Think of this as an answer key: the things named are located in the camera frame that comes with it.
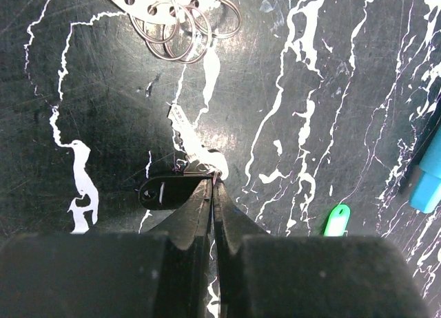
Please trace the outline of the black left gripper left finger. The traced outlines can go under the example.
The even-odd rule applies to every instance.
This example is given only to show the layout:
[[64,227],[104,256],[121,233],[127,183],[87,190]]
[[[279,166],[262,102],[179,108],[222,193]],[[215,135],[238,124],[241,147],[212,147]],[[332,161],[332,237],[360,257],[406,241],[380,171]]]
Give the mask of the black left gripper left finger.
[[204,317],[212,181],[170,178],[173,212],[143,234],[143,316]]

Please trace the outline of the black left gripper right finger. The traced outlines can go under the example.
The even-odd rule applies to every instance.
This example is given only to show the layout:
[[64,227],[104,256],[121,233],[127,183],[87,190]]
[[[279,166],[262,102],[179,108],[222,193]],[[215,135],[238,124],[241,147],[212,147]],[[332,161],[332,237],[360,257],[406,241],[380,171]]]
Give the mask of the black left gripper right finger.
[[255,221],[242,212],[230,198],[223,183],[213,186],[212,211],[217,247],[220,291],[220,316],[234,317],[236,302],[244,290],[240,248],[247,235],[266,235]]

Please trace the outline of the key with black tag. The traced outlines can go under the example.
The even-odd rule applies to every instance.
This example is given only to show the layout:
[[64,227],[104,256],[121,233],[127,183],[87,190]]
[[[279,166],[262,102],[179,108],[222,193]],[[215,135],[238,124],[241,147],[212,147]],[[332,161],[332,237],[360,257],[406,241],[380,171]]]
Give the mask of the key with black tag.
[[167,118],[185,152],[185,167],[177,173],[154,176],[139,189],[139,202],[149,210],[179,208],[202,180],[225,180],[229,175],[226,157],[204,147],[180,105],[170,107]]

